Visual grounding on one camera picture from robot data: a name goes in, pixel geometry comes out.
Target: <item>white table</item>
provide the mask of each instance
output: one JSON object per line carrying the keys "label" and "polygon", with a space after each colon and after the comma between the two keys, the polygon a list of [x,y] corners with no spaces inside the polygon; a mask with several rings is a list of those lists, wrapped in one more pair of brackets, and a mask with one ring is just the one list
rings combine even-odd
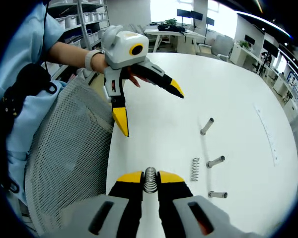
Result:
{"label": "white table", "polygon": [[[232,61],[234,64],[236,64],[240,67],[243,67],[247,56],[251,56],[253,59],[255,59],[257,62],[259,62],[261,65],[263,64],[263,61],[259,57],[257,57],[251,51],[244,49],[243,47],[239,46],[236,43],[234,44],[234,47],[233,47],[233,50],[232,50],[229,60]],[[264,67],[267,70],[272,70],[266,64],[264,65]]]}
{"label": "white table", "polygon": [[[287,215],[298,182],[294,137],[273,92],[258,75],[221,60],[172,53],[148,57],[178,82],[185,98],[141,80],[141,88],[125,83],[130,137],[114,126],[106,192],[123,174],[152,166],[183,177],[194,195],[228,192],[227,199],[208,199],[242,231],[269,233]],[[277,165],[254,104],[273,135]],[[210,117],[215,122],[201,136]],[[223,163],[205,167],[220,155]],[[196,157],[199,181],[190,182]],[[164,237],[157,193],[144,193],[142,206],[138,237]]]}
{"label": "white table", "polygon": [[178,37],[178,53],[187,53],[186,48],[191,45],[191,38],[193,39],[193,45],[194,45],[194,50],[195,52],[200,52],[198,45],[197,45],[197,39],[204,39],[205,36],[200,35],[196,32],[187,30],[187,32],[184,32],[184,35],[186,36],[186,40],[184,38],[184,35],[180,32],[174,32],[174,31],[159,31],[158,29],[146,29],[145,30],[146,34],[149,35],[157,35],[157,39],[154,44],[154,49],[153,52],[155,53],[157,51],[157,48],[159,47],[161,40],[160,37],[161,35],[163,36],[177,36]]}

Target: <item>compression spring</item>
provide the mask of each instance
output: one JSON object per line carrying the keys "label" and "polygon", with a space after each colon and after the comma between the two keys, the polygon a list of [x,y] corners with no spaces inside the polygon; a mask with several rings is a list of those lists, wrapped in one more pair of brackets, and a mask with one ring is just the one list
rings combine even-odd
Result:
{"label": "compression spring", "polygon": [[191,181],[196,182],[199,178],[199,165],[200,158],[194,158],[192,160],[192,168],[191,168]]}
{"label": "compression spring", "polygon": [[154,167],[146,168],[144,191],[146,193],[154,193],[157,191],[157,172]]}

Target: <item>mesh chair back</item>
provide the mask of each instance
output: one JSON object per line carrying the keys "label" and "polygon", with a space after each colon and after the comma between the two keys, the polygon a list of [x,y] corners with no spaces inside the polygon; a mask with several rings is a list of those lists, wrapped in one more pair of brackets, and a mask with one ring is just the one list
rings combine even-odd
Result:
{"label": "mesh chair back", "polygon": [[82,78],[60,92],[34,135],[25,173],[38,235],[62,228],[71,204],[105,193],[113,125],[110,106]]}

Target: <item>white cabinet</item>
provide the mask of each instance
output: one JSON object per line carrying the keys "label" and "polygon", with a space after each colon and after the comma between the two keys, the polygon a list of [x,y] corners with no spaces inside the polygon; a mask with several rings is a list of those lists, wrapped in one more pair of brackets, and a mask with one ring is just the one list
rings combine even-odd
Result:
{"label": "white cabinet", "polygon": [[243,67],[247,53],[242,50],[241,46],[234,44],[232,54],[230,55],[230,61],[235,65]]}

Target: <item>metal cylinder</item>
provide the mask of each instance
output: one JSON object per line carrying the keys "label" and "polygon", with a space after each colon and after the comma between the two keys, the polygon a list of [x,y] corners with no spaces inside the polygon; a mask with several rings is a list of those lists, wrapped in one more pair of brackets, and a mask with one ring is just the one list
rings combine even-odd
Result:
{"label": "metal cylinder", "polygon": [[210,169],[212,168],[214,165],[217,165],[219,163],[222,163],[225,160],[225,157],[223,155],[221,155],[220,157],[218,157],[216,160],[212,160],[212,161],[208,161],[207,162],[207,168]]}
{"label": "metal cylinder", "polygon": [[227,192],[214,192],[214,191],[210,191],[208,193],[208,197],[227,198]]}
{"label": "metal cylinder", "polygon": [[210,128],[210,126],[213,124],[213,122],[214,122],[214,119],[210,118],[208,123],[205,125],[205,127],[202,130],[200,130],[200,134],[205,135],[207,133],[208,129]]}

